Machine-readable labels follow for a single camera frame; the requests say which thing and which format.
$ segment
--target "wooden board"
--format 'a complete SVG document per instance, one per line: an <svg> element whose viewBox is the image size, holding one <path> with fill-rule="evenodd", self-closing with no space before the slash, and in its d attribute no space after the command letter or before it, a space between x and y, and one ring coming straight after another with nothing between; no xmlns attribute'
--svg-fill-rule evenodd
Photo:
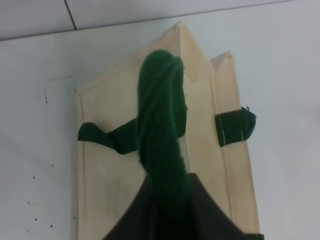
<svg viewBox="0 0 320 240"><path fill-rule="evenodd" d="M209 194L240 229L258 233L248 147L240 142L221 148L214 122L215 114L240 106L232 55L210 63L183 23L78 88L78 127L94 122L109 132L135 118L140 66L156 49L181 56L184 63L188 112L186 134L179 143L187 169L198 174ZM226 92L232 93L232 98L222 99ZM78 239L99 240L128 209L145 173L137 152L120 155L95 143L78 142L77 156Z"/></svg>

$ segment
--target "white surface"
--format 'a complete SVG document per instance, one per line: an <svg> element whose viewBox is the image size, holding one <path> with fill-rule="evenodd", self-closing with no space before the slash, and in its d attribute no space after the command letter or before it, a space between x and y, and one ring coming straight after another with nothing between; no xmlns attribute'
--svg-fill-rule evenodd
<svg viewBox="0 0 320 240"><path fill-rule="evenodd" d="M261 232L318 239L319 9L297 0L0 42L0 239L75 239L72 89L179 20L208 58L235 57L241 103L257 115L248 144Z"/></svg>
<svg viewBox="0 0 320 240"><path fill-rule="evenodd" d="M290 0L67 0L78 29Z"/></svg>
<svg viewBox="0 0 320 240"><path fill-rule="evenodd" d="M73 29L63 0L0 1L0 40Z"/></svg>

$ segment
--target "white tile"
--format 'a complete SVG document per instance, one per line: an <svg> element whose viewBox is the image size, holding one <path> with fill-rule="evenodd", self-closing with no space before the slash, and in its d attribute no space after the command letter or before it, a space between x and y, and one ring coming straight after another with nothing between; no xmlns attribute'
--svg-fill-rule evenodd
<svg viewBox="0 0 320 240"><path fill-rule="evenodd" d="M78 29L285 1L288 0L67 0Z"/></svg>
<svg viewBox="0 0 320 240"><path fill-rule="evenodd" d="M63 0L0 1L0 40L73 29Z"/></svg>

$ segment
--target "white table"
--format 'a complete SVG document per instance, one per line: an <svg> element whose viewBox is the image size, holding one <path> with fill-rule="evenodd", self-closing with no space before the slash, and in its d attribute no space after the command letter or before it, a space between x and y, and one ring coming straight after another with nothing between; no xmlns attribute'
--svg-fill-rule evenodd
<svg viewBox="0 0 320 240"><path fill-rule="evenodd" d="M248 145L261 232L317 239L319 9L297 0L0 42L0 239L76 238L73 89L179 20L208 58L234 54L241 103L257 115Z"/></svg>

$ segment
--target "tile grout line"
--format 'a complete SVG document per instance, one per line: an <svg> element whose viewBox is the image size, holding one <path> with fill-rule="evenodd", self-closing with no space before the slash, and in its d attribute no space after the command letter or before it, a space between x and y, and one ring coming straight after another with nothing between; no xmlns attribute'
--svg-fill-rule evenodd
<svg viewBox="0 0 320 240"><path fill-rule="evenodd" d="M74 28L75 31L77 31L78 29L77 29L76 23L75 23L75 21L74 21L74 18L72 17L72 14L71 14L69 5L68 5L68 3L67 3L67 0L64 0L64 5L65 5L65 7L66 7L66 10L68 11L68 14L69 14L70 20L71 20L71 22L72 22L73 28Z"/></svg>

